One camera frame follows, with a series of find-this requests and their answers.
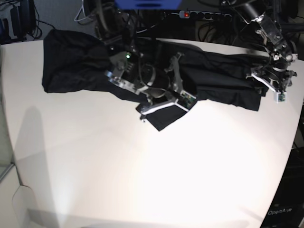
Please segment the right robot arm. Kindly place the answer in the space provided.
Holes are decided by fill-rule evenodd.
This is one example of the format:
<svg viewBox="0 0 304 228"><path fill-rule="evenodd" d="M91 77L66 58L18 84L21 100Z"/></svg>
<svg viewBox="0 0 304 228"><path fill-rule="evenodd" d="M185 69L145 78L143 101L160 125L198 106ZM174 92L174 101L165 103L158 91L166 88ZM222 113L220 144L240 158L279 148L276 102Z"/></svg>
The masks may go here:
<svg viewBox="0 0 304 228"><path fill-rule="evenodd" d="M184 88L178 52L168 60L168 66L160 69L152 59L152 52L140 52L137 39L138 23L142 18L134 9L120 9L114 0L84 0L85 17L97 21L97 30L110 50L110 68L105 75L110 83L135 95L144 95L146 103L138 105L141 119L159 110L176 107L188 112L197 98ZM122 46L113 44L122 41Z"/></svg>

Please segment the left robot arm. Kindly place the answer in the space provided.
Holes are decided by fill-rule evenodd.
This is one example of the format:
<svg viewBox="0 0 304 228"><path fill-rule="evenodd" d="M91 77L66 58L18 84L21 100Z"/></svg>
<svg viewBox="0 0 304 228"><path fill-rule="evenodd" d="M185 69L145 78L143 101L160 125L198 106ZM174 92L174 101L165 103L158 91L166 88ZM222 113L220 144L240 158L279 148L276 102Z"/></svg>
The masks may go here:
<svg viewBox="0 0 304 228"><path fill-rule="evenodd" d="M234 10L248 25L258 25L256 33L263 39L262 47L269 61L251 69L251 77L263 83L274 93L274 100L286 101L286 89L292 85L297 73L288 67L297 59L295 47L287 42L280 25L266 15L266 6L261 0L222 0L220 6Z"/></svg>

